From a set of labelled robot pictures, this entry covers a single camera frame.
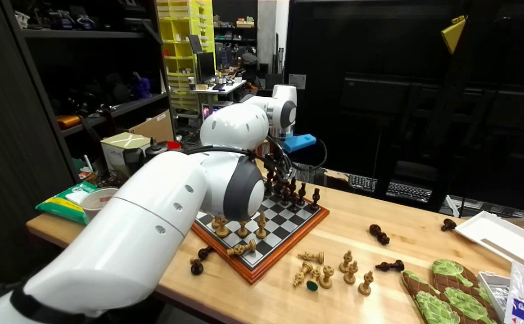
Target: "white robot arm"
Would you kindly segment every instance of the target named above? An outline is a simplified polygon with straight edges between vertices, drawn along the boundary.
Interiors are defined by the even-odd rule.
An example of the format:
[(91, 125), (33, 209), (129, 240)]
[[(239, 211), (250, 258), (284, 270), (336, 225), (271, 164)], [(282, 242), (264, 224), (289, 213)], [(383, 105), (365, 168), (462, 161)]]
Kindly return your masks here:
[(295, 105), (251, 98), (201, 125), (203, 150), (161, 153), (140, 168), (48, 267), (0, 297), (0, 323), (98, 317), (145, 299), (199, 211), (244, 220), (264, 186), (246, 157), (289, 132)]

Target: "wooden table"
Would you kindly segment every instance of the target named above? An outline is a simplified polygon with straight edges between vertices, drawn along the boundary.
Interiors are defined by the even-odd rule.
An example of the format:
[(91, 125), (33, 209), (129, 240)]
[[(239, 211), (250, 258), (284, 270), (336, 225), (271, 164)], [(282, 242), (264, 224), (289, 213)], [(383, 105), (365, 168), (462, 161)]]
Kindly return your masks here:
[[(368, 297), (356, 292), (361, 276), (376, 263), (394, 260), (424, 278), (433, 260), (453, 260), (473, 272), (509, 274), (503, 260), (455, 233), (440, 233), (440, 215), (323, 188), (320, 197), (329, 216), (253, 287), (217, 256), (208, 256), (203, 263), (203, 276), (190, 276), (188, 260), (196, 258), (203, 243), (188, 233), (156, 292), (223, 323), (419, 323), (397, 274), (374, 272)], [(386, 247), (368, 236), (370, 224), (390, 236)], [(79, 225), (52, 216), (37, 216), (26, 227), (55, 245), (68, 245), (80, 233)], [(325, 265), (336, 269), (347, 251), (358, 261), (354, 287), (347, 287), (340, 272), (334, 272), (331, 290), (314, 294), (291, 287), (300, 269), (295, 258), (298, 252), (323, 252)]]

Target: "chess board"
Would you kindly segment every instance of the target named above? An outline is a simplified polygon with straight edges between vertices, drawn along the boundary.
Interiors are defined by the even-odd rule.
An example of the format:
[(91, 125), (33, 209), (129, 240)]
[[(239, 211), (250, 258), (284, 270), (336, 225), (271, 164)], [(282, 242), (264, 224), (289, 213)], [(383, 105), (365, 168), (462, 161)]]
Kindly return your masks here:
[[(201, 238), (208, 247), (212, 247), (244, 281), (255, 283), (264, 272), (268, 272), (291, 247), (295, 247), (300, 238), (304, 238), (318, 222), (322, 222), (329, 211), (316, 207), (311, 209), (309, 202), (304, 202), (298, 211), (289, 211), (287, 204), (273, 202), (266, 198), (260, 209), (266, 224), (266, 236), (259, 240), (255, 236), (257, 222), (253, 218), (246, 224), (248, 236), (237, 236), (239, 224), (228, 222), (226, 229), (230, 234), (226, 238), (217, 238), (212, 229), (212, 216), (199, 213), (192, 233)], [(255, 251), (244, 252), (242, 256), (226, 256), (226, 249), (235, 245), (244, 245), (253, 240)]]

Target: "cardboard box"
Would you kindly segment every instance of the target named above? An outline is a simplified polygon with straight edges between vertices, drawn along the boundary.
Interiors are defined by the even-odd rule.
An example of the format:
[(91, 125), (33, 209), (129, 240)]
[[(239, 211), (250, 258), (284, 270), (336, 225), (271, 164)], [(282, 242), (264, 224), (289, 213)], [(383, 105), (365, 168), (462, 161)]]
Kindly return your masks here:
[(142, 164), (151, 139), (136, 134), (116, 134), (100, 141), (106, 168), (118, 180), (127, 180)]
[(136, 135), (149, 137), (154, 143), (172, 141), (170, 114), (169, 114), (169, 110), (163, 114), (158, 114), (158, 116), (129, 128), (129, 132), (136, 134)]

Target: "wooden chess board frame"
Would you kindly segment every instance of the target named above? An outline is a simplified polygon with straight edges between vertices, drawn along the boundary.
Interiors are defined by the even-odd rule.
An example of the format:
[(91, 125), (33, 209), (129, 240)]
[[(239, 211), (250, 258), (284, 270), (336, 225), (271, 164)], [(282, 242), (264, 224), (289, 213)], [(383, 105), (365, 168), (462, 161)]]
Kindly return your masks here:
[(264, 260), (253, 267), (248, 269), (246, 263), (241, 258), (226, 256), (226, 247), (208, 231), (205, 231), (201, 225), (192, 224), (190, 231), (205, 242), (208, 247), (221, 256), (248, 285), (253, 285), (259, 281), (286, 252), (289, 252), (307, 233), (311, 233), (316, 224), (320, 224), (329, 215), (327, 209), (318, 207), (318, 211), (304, 222), (302, 227), (296, 227), (295, 233), (291, 233), (280, 245), (271, 251)]

